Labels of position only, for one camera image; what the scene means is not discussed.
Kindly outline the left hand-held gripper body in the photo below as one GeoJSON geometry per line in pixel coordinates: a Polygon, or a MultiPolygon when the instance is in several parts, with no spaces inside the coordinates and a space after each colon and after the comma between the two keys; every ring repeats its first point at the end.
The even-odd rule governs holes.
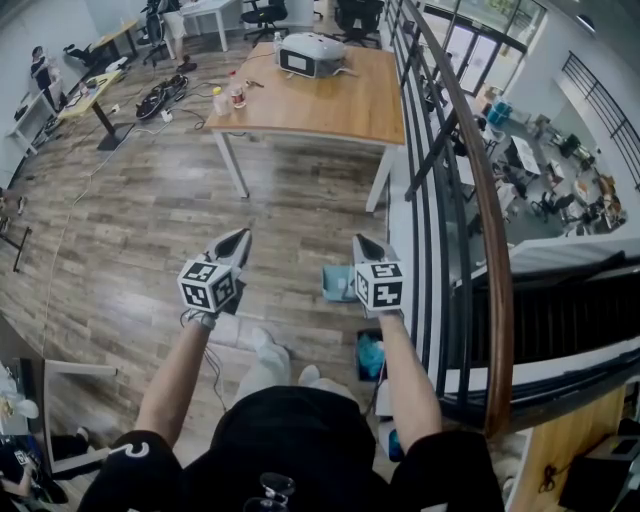
{"type": "Polygon", "coordinates": [[[215,258],[204,252],[189,259],[178,274],[184,305],[203,313],[234,315],[245,284],[240,280],[244,257],[215,258]]]}

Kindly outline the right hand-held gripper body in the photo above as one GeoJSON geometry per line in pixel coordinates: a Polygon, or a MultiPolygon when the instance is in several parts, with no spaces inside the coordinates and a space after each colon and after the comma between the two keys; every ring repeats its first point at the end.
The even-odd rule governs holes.
{"type": "Polygon", "coordinates": [[[359,263],[354,269],[355,293],[368,313],[401,308],[403,265],[400,262],[359,263]]]}

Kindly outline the person's left hand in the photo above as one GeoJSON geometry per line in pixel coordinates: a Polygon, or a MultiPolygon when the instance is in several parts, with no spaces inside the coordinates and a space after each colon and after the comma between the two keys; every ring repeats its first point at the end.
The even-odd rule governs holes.
{"type": "Polygon", "coordinates": [[[216,313],[188,309],[181,315],[180,322],[182,326],[185,326],[187,323],[194,321],[201,324],[209,331],[213,331],[216,326],[217,319],[218,315],[216,313]]]}

